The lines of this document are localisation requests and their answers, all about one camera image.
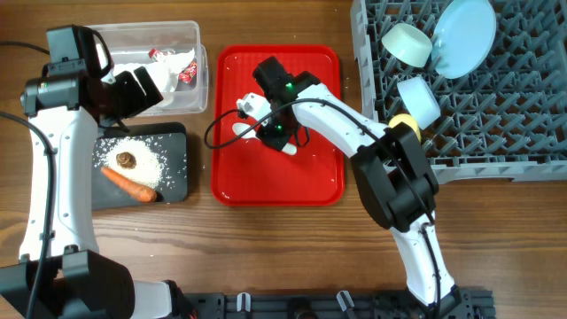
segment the gray dish rack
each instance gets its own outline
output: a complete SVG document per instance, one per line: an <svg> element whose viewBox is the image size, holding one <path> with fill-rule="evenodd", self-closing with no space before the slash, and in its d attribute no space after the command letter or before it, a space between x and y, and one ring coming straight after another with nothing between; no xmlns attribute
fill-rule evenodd
<svg viewBox="0 0 567 319"><path fill-rule="evenodd" d="M466 178L567 180L567 3L491 1L498 21L483 64L459 79L407 66L381 44L396 23L429 37L451 0L354 0L354 55L362 113L388 121L404 112L396 84L422 76L441 118L422 131L423 149L440 183Z"/></svg>

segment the blue plate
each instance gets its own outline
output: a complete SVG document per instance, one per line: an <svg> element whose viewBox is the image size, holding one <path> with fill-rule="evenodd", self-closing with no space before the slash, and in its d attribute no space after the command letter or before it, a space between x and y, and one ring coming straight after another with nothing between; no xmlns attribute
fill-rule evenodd
<svg viewBox="0 0 567 319"><path fill-rule="evenodd" d="M456 79L477 69L496 36L496 14L487 0L455 0L435 27L431 59L441 60L435 70Z"/></svg>

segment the white spoon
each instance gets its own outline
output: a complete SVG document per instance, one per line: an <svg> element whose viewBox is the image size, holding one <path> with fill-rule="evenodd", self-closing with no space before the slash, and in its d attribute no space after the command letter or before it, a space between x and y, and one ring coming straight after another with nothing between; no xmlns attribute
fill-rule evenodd
<svg viewBox="0 0 567 319"><path fill-rule="evenodd" d="M242 132L246 131L248 128L250 128L250 125L248 125L246 123L234 123L234 125L232 125L232 131L237 136L242 134ZM249 139L249 138L259 139L258 137L256 137L256 131L255 130L251 130L250 132L246 133L246 135L242 136L242 138L243 139ZM298 148L294 144L288 143L283 147L282 152L284 152L288 155L295 155L298 152Z"/></svg>

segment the wooden table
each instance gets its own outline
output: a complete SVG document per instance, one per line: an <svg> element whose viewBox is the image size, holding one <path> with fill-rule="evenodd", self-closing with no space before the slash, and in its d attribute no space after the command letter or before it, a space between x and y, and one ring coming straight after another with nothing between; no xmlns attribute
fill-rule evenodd
<svg viewBox="0 0 567 319"><path fill-rule="evenodd" d="M100 252L140 280L175 280L185 292L370 292L403 289L405 271L389 231L364 211L347 164L346 192L321 208L229 208L211 194L211 152L202 146L213 119L216 59L235 43L319 43L340 56L344 100L361 108L353 58L350 0L199 0L163 4L59 4L4 0L0 40L46 46L45 30L65 24L195 20L209 55L206 112L136 119L180 121L194 136L189 198L180 204L94 213ZM0 109L22 114L19 94L47 59L1 48ZM30 200L31 143L25 129L0 124L0 266L17 262ZM564 318L567 312L567 183L484 180L441 186L439 241L461 286L494 291L499 318ZM18 318L4 300L0 318Z"/></svg>

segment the red plate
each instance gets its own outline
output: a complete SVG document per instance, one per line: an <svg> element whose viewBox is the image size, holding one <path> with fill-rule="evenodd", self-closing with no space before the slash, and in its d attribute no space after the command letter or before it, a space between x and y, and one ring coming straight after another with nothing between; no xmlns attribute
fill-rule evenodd
<svg viewBox="0 0 567 319"><path fill-rule="evenodd" d="M237 107L237 100L254 92L263 95L252 77L260 62L275 56L294 74L309 71L340 98L337 54L321 45L237 45L218 61L215 117ZM234 138L232 125L244 121L227 116L215 128L214 144ZM311 142L294 156L274 151L260 140L238 140L213 152L211 189L228 206L327 206L345 191L343 153L313 131ZM299 134L301 143L305 135Z"/></svg>

